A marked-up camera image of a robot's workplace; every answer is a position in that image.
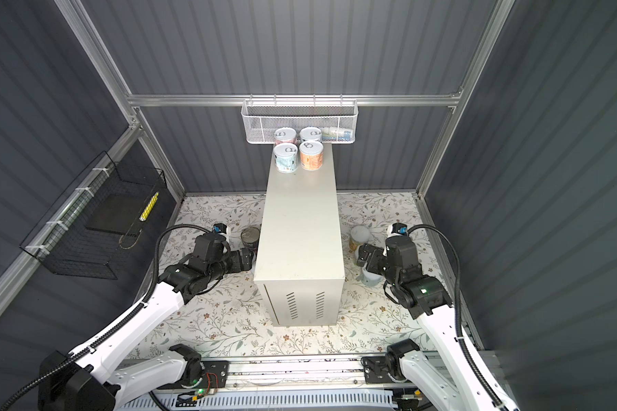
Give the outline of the white lidded can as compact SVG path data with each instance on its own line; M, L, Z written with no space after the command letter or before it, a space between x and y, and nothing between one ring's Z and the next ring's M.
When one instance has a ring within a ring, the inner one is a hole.
M361 282L368 287L375 287L377 284L382 281L382 275L367 272L366 270L362 270L360 275Z

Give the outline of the light blue labelled can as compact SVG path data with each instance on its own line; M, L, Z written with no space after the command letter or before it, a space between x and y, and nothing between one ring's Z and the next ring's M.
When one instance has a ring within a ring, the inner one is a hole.
M298 169L298 147L293 143L280 143L273 150L274 164L281 173L293 173Z

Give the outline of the orange labelled can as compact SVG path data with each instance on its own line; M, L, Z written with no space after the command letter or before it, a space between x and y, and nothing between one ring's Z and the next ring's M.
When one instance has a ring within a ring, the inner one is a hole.
M299 146L300 163L306 171L317 171L322 167L324 145L318 140L306 140Z

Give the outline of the pink labelled can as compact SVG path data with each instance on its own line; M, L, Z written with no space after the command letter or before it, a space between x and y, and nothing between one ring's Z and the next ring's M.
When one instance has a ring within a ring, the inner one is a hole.
M296 144L298 134L294 128L278 128L274 131L274 144L276 146L280 144Z

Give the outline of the teal labelled can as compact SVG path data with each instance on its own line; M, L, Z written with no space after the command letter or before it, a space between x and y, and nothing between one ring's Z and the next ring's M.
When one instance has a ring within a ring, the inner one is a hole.
M305 141L322 141L322 130L317 127L302 128L299 132L301 142Z

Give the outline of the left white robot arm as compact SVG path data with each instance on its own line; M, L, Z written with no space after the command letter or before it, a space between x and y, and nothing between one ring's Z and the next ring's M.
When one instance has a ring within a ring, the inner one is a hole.
M194 250L164 270L159 268L160 246L156 245L153 277L144 296L68 354L50 354L40 365L39 377L0 408L10 409L32 390L38 392L40 410L115 410L142 395L152 397L163 385L179 384L200 394L217 387L219 381L206 370L201 354L184 344L120 368L127 354L162 320L212 291L225 276L252 269L255 252L232 249L226 225L199 231Z

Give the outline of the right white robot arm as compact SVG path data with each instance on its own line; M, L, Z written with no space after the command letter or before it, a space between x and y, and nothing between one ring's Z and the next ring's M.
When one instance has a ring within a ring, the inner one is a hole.
M387 299L418 322L444 362L441 373L414 340L387 347L385 370L394 381L410 382L438 410L516 410L462 326L462 296L456 284L448 292L436 277L423 272L411 235L434 226L391 224L383 247L363 244L356 263L363 272L381 277Z

